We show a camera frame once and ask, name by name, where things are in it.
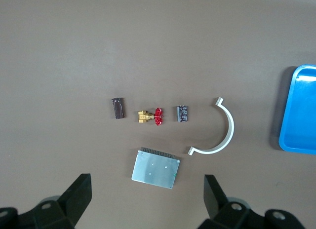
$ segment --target metal part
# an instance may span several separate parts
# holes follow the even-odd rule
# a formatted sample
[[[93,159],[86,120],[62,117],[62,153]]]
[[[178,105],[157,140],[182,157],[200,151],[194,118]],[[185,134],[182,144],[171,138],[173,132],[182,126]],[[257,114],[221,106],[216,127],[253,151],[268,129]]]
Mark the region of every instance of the metal part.
[[[132,180],[172,189],[180,160],[174,155],[142,147],[137,154]]]
[[[124,118],[124,111],[123,111],[123,98],[113,98],[113,107],[115,112],[115,118],[116,119],[122,119]]]
[[[278,211],[273,212],[272,215],[276,219],[285,220],[285,216],[282,213],[278,212]]]
[[[146,123],[150,119],[154,119],[156,125],[162,124],[163,111],[161,108],[157,108],[155,114],[150,113],[148,111],[139,111],[138,112],[138,122]]]
[[[178,122],[188,121],[188,107],[187,106],[177,106]]]
[[[0,229],[74,229],[91,198],[91,175],[81,174],[57,201],[21,215],[15,208],[0,208]]]
[[[219,97],[217,99],[216,105],[224,111],[224,113],[226,114],[227,119],[228,119],[228,131],[227,131],[226,137],[219,145],[217,145],[216,147],[214,147],[212,149],[201,150],[201,149],[197,149],[195,147],[191,147],[189,152],[188,152],[189,155],[192,155],[194,152],[201,153],[201,154],[217,153],[220,150],[222,150],[224,147],[226,147],[229,144],[229,142],[231,141],[233,134],[234,134],[235,125],[234,125],[234,120],[233,120],[232,114],[228,111],[228,109],[226,107],[224,107],[222,105],[223,100],[224,100],[223,98]]]
[[[242,209],[242,207],[239,204],[237,204],[237,203],[233,203],[232,204],[232,208],[234,210],[237,210],[237,211],[240,211]]]
[[[271,209],[262,217],[240,202],[229,202],[213,175],[204,178],[204,203],[210,219],[199,229],[304,229],[289,212]]]

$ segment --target brass valve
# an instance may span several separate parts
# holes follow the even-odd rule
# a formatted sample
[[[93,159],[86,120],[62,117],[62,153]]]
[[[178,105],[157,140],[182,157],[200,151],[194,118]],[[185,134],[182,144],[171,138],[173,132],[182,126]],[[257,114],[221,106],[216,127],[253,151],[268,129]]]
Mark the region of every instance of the brass valve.
[[[153,113],[147,111],[139,111],[138,112],[138,122],[139,123],[146,123],[150,119],[154,119],[155,116]]]
[[[155,114],[150,113],[148,111],[139,111],[138,112],[138,122],[139,123],[146,123],[150,119],[154,119],[156,125],[162,124],[162,115],[163,111],[161,108],[157,108]]]

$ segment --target metal plate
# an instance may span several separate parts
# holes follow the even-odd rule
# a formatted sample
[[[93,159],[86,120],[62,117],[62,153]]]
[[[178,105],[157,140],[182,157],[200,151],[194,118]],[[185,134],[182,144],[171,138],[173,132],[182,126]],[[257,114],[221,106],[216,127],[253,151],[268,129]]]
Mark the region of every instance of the metal plate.
[[[172,189],[180,160],[138,151],[132,180]]]

